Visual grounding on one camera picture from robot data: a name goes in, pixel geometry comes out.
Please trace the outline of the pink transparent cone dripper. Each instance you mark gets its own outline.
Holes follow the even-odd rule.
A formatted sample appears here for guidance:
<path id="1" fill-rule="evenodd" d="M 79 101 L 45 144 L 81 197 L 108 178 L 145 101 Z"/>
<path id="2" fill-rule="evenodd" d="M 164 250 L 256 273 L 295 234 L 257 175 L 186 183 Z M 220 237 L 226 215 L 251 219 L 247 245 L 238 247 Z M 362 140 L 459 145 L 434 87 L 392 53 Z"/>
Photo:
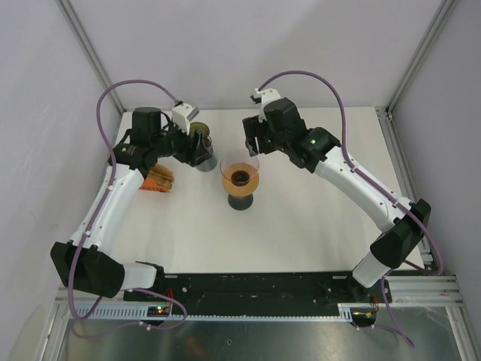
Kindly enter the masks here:
<path id="1" fill-rule="evenodd" d="M 247 150 L 232 150 L 224 155 L 219 167 L 224 184 L 243 187 L 258 175 L 259 160 Z"/>

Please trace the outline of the wooden ring dripper holder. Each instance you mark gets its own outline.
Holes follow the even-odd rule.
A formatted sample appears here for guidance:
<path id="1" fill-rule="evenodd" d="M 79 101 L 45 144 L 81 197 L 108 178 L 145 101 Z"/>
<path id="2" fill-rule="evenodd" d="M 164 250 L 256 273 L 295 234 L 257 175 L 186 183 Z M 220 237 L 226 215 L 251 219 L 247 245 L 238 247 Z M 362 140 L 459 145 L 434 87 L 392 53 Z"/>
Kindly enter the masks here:
<path id="1" fill-rule="evenodd" d="M 222 186 L 232 196 L 253 194 L 259 186 L 259 172 L 253 165 L 237 162 L 222 170 Z"/>

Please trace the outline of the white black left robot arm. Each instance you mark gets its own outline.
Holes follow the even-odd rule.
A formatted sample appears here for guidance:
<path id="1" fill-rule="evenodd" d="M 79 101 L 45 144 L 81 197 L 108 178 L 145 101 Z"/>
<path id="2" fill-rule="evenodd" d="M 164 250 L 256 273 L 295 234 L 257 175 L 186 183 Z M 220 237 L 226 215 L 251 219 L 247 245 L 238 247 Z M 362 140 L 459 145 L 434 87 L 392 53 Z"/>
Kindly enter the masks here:
<path id="1" fill-rule="evenodd" d="M 116 234 L 136 192 L 160 158 L 174 157 L 192 167 L 209 158 L 200 132 L 190 123 L 196 106 L 179 103 L 171 121 L 162 126 L 162 111 L 141 107 L 132 112 L 132 125 L 108 160 L 104 182 L 89 212 L 65 243 L 56 242 L 50 256 L 62 284 L 106 298 L 139 288 L 149 300 L 162 298 L 166 283 L 160 267 L 148 262 L 120 263 L 112 256 Z"/>

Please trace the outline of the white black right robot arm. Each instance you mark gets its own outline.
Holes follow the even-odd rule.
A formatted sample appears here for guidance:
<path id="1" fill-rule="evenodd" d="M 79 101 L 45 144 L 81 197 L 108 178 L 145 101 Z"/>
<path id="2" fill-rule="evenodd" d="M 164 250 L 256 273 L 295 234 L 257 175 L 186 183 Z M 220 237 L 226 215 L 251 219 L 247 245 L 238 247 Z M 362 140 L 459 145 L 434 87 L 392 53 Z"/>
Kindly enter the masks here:
<path id="1" fill-rule="evenodd" d="M 398 268 L 426 235 L 430 205 L 412 202 L 379 183 L 343 151 L 341 142 L 321 127 L 307 128 L 296 105 L 278 94 L 253 97 L 258 115 L 243 121 L 251 156 L 280 151 L 299 168 L 328 181 L 355 202 L 375 223 L 380 236 L 346 283 L 348 296 L 363 302 L 374 284 Z"/>

